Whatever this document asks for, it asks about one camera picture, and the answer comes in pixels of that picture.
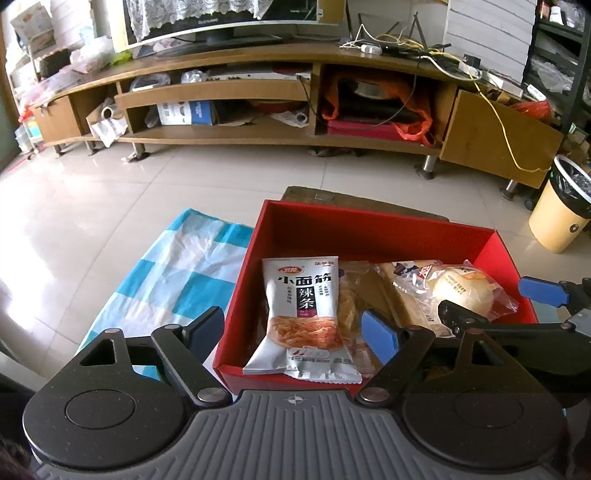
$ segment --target white plastic bag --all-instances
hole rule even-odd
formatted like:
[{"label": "white plastic bag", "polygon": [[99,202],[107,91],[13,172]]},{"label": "white plastic bag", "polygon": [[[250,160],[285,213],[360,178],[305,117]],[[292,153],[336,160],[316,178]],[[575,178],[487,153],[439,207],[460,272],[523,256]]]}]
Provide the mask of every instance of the white plastic bag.
[{"label": "white plastic bag", "polygon": [[73,51],[70,54],[70,63],[77,72],[96,72],[106,67],[114,54],[113,41],[108,37],[99,37],[80,50]]},{"label": "white plastic bag", "polygon": [[189,70],[181,75],[181,83],[197,83],[205,80],[207,80],[207,73],[201,70]]},{"label": "white plastic bag", "polygon": [[337,324],[337,257],[263,260],[267,335],[242,370],[299,380],[361,383]]}]

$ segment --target spicy gluten strip package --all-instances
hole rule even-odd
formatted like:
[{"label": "spicy gluten strip package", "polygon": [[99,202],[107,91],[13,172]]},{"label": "spicy gluten strip package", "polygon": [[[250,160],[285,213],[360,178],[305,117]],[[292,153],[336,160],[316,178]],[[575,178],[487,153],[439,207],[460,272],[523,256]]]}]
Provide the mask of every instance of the spicy gluten strip package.
[{"label": "spicy gluten strip package", "polygon": [[337,323],[338,257],[267,258],[262,262],[269,304],[267,335],[242,372],[361,383]]}]

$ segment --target lace cloth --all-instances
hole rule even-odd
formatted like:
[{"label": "lace cloth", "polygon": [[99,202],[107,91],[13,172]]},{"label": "lace cloth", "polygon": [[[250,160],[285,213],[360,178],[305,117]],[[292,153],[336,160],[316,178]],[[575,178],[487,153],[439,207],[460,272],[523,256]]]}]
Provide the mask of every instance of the lace cloth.
[{"label": "lace cloth", "polygon": [[273,0],[127,0],[131,28],[138,41],[150,34],[150,29],[165,23],[175,23],[190,17],[215,12],[249,11],[261,19]]}]

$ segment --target wooden tv stand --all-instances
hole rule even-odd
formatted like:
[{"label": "wooden tv stand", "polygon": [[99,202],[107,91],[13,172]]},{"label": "wooden tv stand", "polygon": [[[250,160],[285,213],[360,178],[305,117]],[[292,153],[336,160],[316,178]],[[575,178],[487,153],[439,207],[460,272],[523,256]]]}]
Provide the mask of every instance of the wooden tv stand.
[{"label": "wooden tv stand", "polygon": [[[311,67],[311,81],[298,80],[218,80],[175,84],[152,90],[130,92],[134,78],[149,73],[169,72],[173,76],[191,69],[238,63],[294,62]],[[305,128],[282,124],[263,116],[239,127],[168,125],[147,128],[145,115],[151,105],[182,100],[281,99],[307,101],[318,111],[320,92],[328,72],[335,68],[366,68],[417,75],[417,89],[428,91],[435,138],[433,147],[405,141],[388,141],[348,135],[326,134],[325,125],[313,113]],[[119,141],[128,142],[141,158],[145,144],[206,145],[311,145],[348,147],[420,154],[425,162],[419,173],[433,176],[437,159],[463,164],[497,174],[508,180],[539,187],[545,174],[517,169],[507,150],[500,125],[486,102],[471,93],[471,82],[456,82],[431,63],[363,54],[326,43],[290,43],[263,47],[236,48],[169,59],[147,57],[89,74],[81,85],[52,98],[47,106],[33,112],[46,144],[60,145],[84,141],[94,150],[86,116],[108,96],[114,97],[125,112],[129,132]],[[529,170],[549,168],[562,135],[511,108],[496,105],[515,155]]]}]

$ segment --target cardboard box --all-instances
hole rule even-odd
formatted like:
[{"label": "cardboard box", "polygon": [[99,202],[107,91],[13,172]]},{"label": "cardboard box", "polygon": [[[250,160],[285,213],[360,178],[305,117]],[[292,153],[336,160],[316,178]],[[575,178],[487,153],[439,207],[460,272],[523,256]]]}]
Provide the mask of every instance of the cardboard box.
[{"label": "cardboard box", "polygon": [[161,103],[158,105],[160,123],[163,125],[214,125],[216,109],[211,100]]},{"label": "cardboard box", "polygon": [[[244,389],[313,390],[334,385],[283,374],[244,375],[248,346],[256,334],[265,296],[262,259],[337,255],[342,261],[383,263],[437,258],[469,260],[494,278],[519,309],[499,323],[536,323],[529,300],[519,294],[520,276],[497,232],[459,223],[347,208],[266,200],[259,215],[226,316],[213,367],[235,394]],[[340,385],[355,394],[361,385]]]},{"label": "cardboard box", "polygon": [[21,11],[10,20],[16,34],[22,41],[37,52],[54,43],[51,17],[40,2]]}]

